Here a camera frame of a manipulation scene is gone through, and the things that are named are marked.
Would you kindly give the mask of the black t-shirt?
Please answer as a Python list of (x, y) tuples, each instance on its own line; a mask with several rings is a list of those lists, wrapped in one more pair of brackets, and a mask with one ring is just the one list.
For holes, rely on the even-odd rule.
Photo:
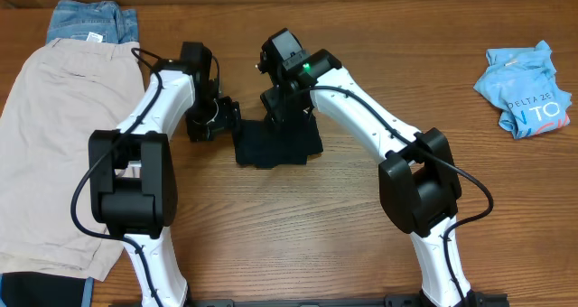
[(270, 121), (241, 120), (232, 133), (236, 162), (271, 169), (281, 164), (305, 165), (323, 152), (316, 117), (302, 114), (277, 129)]

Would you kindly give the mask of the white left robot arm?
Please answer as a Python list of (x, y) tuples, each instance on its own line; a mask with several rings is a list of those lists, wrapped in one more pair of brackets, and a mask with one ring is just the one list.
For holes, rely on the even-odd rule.
[(143, 306), (192, 304), (171, 238), (178, 191), (170, 141), (182, 119), (195, 141), (229, 128), (232, 103), (220, 95), (220, 79), (210, 75), (217, 64), (214, 57), (158, 60), (131, 114), (89, 138), (92, 214), (122, 242)]

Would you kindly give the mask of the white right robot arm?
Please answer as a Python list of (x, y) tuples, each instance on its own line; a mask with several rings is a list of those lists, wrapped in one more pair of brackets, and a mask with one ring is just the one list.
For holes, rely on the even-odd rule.
[(447, 138), (422, 132), (389, 113), (326, 50), (263, 49), (258, 69), (273, 86), (261, 96), (274, 123), (315, 108), (348, 130), (378, 165), (379, 198), (390, 221), (412, 240), (425, 306), (470, 306), (473, 291), (461, 267), (455, 230), (459, 179)]

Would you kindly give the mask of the beige shorts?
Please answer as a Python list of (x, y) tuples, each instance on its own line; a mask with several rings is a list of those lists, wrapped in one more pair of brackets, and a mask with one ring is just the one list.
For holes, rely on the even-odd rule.
[(135, 46), (54, 39), (22, 66), (1, 115), (2, 273), (103, 281), (121, 256), (121, 243), (75, 227), (70, 203), (90, 135), (115, 128), (144, 95)]

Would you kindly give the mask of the blue denim jeans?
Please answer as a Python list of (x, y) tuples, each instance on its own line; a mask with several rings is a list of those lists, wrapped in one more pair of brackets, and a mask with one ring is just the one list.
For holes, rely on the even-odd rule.
[(57, 38), (106, 43), (139, 42), (135, 9), (114, 1), (81, 3), (60, 0), (54, 8), (46, 42)]

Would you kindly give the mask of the light blue printed t-shirt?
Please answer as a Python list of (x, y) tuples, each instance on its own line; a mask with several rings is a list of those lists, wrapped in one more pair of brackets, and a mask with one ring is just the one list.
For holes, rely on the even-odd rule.
[(473, 88), (501, 110), (498, 125), (516, 140), (570, 124), (572, 94), (558, 87), (551, 55), (545, 41), (486, 50), (488, 67)]

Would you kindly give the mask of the black garment with blue trim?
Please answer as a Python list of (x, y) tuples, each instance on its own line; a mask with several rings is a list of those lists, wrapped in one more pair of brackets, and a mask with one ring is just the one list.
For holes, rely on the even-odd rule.
[(40, 273), (1, 274), (6, 307), (90, 307), (94, 279)]

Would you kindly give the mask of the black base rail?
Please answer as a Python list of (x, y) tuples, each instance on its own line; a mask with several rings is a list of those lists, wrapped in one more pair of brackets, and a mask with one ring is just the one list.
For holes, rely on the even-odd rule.
[[(509, 307), (506, 294), (468, 293), (468, 306), (477, 307)], [(434, 306), (426, 303), (421, 293), (417, 294), (389, 294), (381, 299), (329, 299), (309, 301), (254, 301), (235, 302), (233, 300), (204, 300), (194, 301), (187, 299), (187, 307), (425, 307)]]

